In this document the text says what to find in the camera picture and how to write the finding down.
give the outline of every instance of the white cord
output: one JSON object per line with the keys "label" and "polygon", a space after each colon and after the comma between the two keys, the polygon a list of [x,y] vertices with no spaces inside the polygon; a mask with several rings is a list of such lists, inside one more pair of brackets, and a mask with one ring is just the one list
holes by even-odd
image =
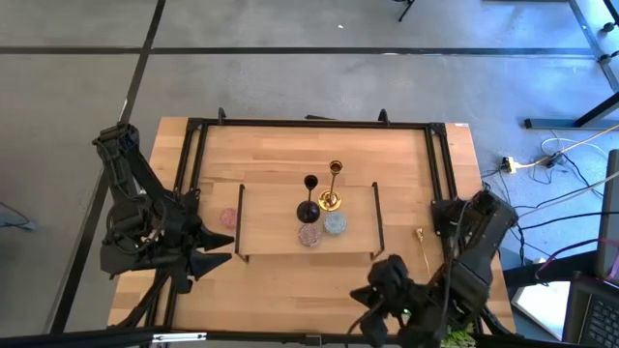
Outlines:
{"label": "white cord", "polygon": [[[595,133],[595,134],[593,134],[593,135],[589,136],[588,138],[586,138],[586,139],[584,139],[584,140],[577,141],[575,144],[572,144],[572,145],[568,146],[567,148],[563,148],[563,149],[561,149],[561,151],[557,151],[557,152],[556,152],[556,154],[557,154],[557,155],[564,154],[564,153],[566,153],[566,152],[568,152],[568,151],[572,150],[572,149],[573,149],[574,147],[576,147],[576,146],[579,146],[579,145],[582,145],[582,144],[586,144],[586,143],[588,143],[589,141],[591,141],[591,140],[593,140],[593,139],[597,138],[598,136],[600,136],[600,135],[602,135],[602,134],[606,134],[606,133],[608,133],[609,131],[614,131],[614,130],[616,130],[616,129],[619,129],[619,124],[617,124],[617,125],[615,125],[615,126],[612,126],[612,127],[611,127],[611,128],[609,128],[609,129],[599,131],[599,132],[597,132],[597,133]],[[544,161],[549,160],[549,159],[550,159],[550,156],[544,156],[544,157],[542,157],[541,159],[538,159],[538,160],[534,161],[533,163],[521,164],[521,163],[518,163],[518,162],[514,162],[514,163],[513,163],[513,166],[514,166],[514,169],[518,169],[518,168],[530,168],[530,167],[532,167],[532,166],[535,166],[535,165],[541,164],[541,163],[543,163]]]}
{"label": "white cord", "polygon": [[524,213],[524,214],[522,214],[522,215],[520,216],[520,218],[524,218],[524,217],[528,216],[529,214],[532,214],[532,213],[535,213],[535,212],[539,212],[539,211],[540,211],[540,210],[542,210],[542,209],[546,209],[546,208],[552,207],[553,205],[557,205],[557,204],[559,204],[559,203],[563,203],[563,202],[565,202],[565,201],[569,201],[569,200],[570,200],[570,199],[572,199],[572,198],[576,198],[576,197],[580,196],[581,194],[583,194],[583,193],[585,193],[585,192],[588,192],[588,191],[590,191],[590,190],[593,190],[595,187],[597,187],[597,186],[599,186],[599,185],[601,185],[601,184],[604,184],[604,183],[606,183],[606,182],[608,182],[608,181],[610,181],[610,180],[614,179],[614,178],[615,178],[615,177],[617,177],[617,176],[619,176],[619,171],[617,171],[617,172],[615,172],[614,174],[612,174],[612,175],[608,176],[606,179],[604,179],[604,180],[602,180],[602,181],[599,181],[599,182],[597,182],[597,183],[595,183],[595,184],[591,185],[590,187],[584,188],[583,190],[580,190],[580,191],[578,191],[578,192],[575,192],[574,194],[569,195],[569,196],[567,196],[567,197],[565,197],[565,198],[563,198],[563,199],[559,199],[558,201],[556,201],[556,202],[552,202],[551,204],[548,204],[547,206],[543,206],[543,207],[540,207],[540,208],[538,208],[538,209],[534,209],[534,210],[532,210],[532,211],[530,211],[530,212]]}
{"label": "white cord", "polygon": [[[547,143],[548,141],[556,141],[556,140],[558,140],[558,141],[562,141],[562,142],[563,142],[563,141],[569,141],[569,142],[572,142],[572,143],[577,143],[577,141],[575,141],[575,140],[571,140],[571,139],[568,139],[568,138],[562,138],[562,137],[553,137],[553,138],[549,138],[549,139],[546,139],[546,140],[544,140],[544,141],[542,142],[542,151],[544,152],[544,154],[546,154],[546,155],[548,155],[548,156],[550,156],[550,155],[554,154],[554,153],[550,153],[550,154],[549,154],[549,153],[545,150],[544,145],[546,145],[546,143]],[[587,145],[587,146],[590,146],[590,147],[592,147],[592,148],[595,148],[596,150],[600,151],[600,153],[602,154],[602,156],[604,156],[605,158],[607,158],[607,157],[608,157],[608,155],[606,154],[606,152],[605,152],[604,150],[602,150],[602,148],[601,148],[601,147],[599,147],[598,145],[595,145],[595,144],[589,144],[589,143],[583,143],[583,144],[581,144],[581,145]]]}

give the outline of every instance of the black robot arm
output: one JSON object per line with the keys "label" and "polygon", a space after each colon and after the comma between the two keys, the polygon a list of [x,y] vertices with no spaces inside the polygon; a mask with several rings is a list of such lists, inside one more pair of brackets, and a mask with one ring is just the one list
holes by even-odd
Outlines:
{"label": "black robot arm", "polygon": [[[188,276],[199,279],[230,259],[230,253],[202,253],[234,241],[208,230],[197,214],[199,189],[185,194],[163,187],[139,152],[139,133],[119,123],[93,141],[103,161],[114,205],[107,214],[101,268],[113,276],[161,269],[180,294],[191,291]],[[138,193],[135,182],[142,188]]]}
{"label": "black robot arm", "polygon": [[452,330],[464,330],[479,316],[494,334],[509,334],[487,309],[486,302],[492,283],[490,262],[507,230],[516,224],[516,211],[483,190],[470,202],[435,202],[432,215],[435,228],[440,228],[442,234],[456,238],[459,230],[460,235],[467,236],[457,258],[448,257],[428,284],[417,284],[408,277],[401,257],[390,255],[372,265],[369,286],[350,293],[370,308],[360,327],[374,347],[387,340],[384,319],[388,315],[398,319],[398,344],[402,347],[438,347],[447,325]]}

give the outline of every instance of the gray floor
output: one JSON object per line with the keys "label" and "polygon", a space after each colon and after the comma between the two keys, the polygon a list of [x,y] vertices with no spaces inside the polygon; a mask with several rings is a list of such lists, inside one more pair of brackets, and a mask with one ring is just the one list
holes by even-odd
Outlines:
{"label": "gray floor", "polygon": [[[155,3],[5,0],[0,45],[141,45]],[[604,6],[579,4],[594,31],[607,21]],[[388,0],[168,1],[155,46],[587,47],[567,4],[418,0],[398,24],[401,8]],[[617,33],[600,37],[604,50],[619,48]],[[90,140],[118,119],[136,58],[0,55],[0,200],[41,226],[0,233],[0,336],[45,328],[101,169]],[[469,123],[480,168],[487,170],[503,156],[527,162],[542,154],[540,143],[551,133],[524,130],[523,119],[574,118],[611,93],[596,62],[574,57],[152,56],[131,121],[148,157],[162,116],[214,117],[221,106],[228,117],[371,120],[384,107],[398,121]],[[610,150],[618,140],[614,133],[594,143]],[[604,176],[605,158],[594,149],[583,146],[570,156],[590,182]],[[583,185],[571,169],[555,170],[548,186],[529,174],[505,177],[514,205]],[[488,182],[501,192],[498,177]],[[521,224],[600,206],[588,193]],[[554,251],[595,236],[598,221],[555,223],[528,231],[526,240]],[[114,283],[98,270],[102,232],[100,225],[71,331],[106,322]],[[518,242],[508,235],[503,247],[517,251]],[[541,254],[528,247],[526,255]]]}

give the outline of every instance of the wooden board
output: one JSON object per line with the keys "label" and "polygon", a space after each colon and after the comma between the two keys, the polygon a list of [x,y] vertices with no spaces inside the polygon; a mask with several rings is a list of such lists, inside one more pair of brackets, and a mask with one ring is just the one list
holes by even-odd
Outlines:
{"label": "wooden board", "polygon": [[[185,134],[185,118],[162,118],[151,165],[171,188]],[[462,198],[481,188],[470,131],[447,125],[450,151]],[[200,214],[214,231],[229,233],[219,223],[221,209],[236,206],[238,185],[302,185],[308,173],[321,183],[329,178],[328,163],[341,160],[343,187],[380,187],[386,252],[402,256],[410,277],[427,282],[428,275],[416,228],[425,231],[424,250],[434,273],[442,263],[440,240],[431,231],[431,180],[424,135],[418,130],[287,129],[209,127],[202,162]],[[233,194],[219,196],[225,185]],[[232,251],[225,246],[217,251]],[[350,290],[367,284],[368,255],[255,255],[249,264],[234,257],[178,297],[173,327],[186,330],[303,332],[344,334],[365,308],[351,300]],[[498,259],[488,306],[508,329],[515,325]],[[109,323],[122,320],[143,296],[153,272],[121,275]],[[160,300],[162,321],[165,291]],[[395,331],[397,323],[388,326]]]}

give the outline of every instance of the small gold object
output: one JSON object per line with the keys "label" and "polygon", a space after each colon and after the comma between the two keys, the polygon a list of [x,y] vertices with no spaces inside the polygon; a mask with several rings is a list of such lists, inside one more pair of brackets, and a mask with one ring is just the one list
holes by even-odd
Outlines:
{"label": "small gold object", "polygon": [[426,271],[427,276],[432,279],[432,275],[429,273],[429,263],[427,262],[426,252],[424,251],[424,230],[422,228],[418,228],[415,230],[415,235],[419,240],[419,245],[422,247],[422,254],[424,255],[424,261],[426,261]]}
{"label": "small gold object", "polygon": [[320,192],[318,196],[318,205],[322,210],[332,212],[339,208],[341,196],[333,190],[333,185],[336,182],[336,176],[343,168],[344,166],[339,160],[332,160],[331,163],[329,163],[329,170],[331,171],[331,175],[333,175],[333,179],[331,179],[331,188]]}

